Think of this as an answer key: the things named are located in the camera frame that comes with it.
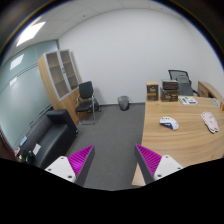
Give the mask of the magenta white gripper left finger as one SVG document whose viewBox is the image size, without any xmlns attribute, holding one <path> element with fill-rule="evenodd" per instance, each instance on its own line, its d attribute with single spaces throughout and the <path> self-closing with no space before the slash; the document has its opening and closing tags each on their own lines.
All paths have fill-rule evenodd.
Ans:
<svg viewBox="0 0 224 224">
<path fill-rule="evenodd" d="M 95 148 L 93 145 L 90 145 L 69 157 L 58 157 L 46 168 L 46 171 L 79 186 L 83 186 L 94 156 Z"/>
</svg>

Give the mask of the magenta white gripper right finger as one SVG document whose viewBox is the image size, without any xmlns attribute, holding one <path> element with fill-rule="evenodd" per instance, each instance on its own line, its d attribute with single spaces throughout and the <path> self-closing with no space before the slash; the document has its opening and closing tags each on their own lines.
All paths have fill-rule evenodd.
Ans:
<svg viewBox="0 0 224 224">
<path fill-rule="evenodd" d="M 146 184 L 182 169 L 170 155 L 161 156 L 139 144 L 135 146 L 134 153 Z"/>
</svg>

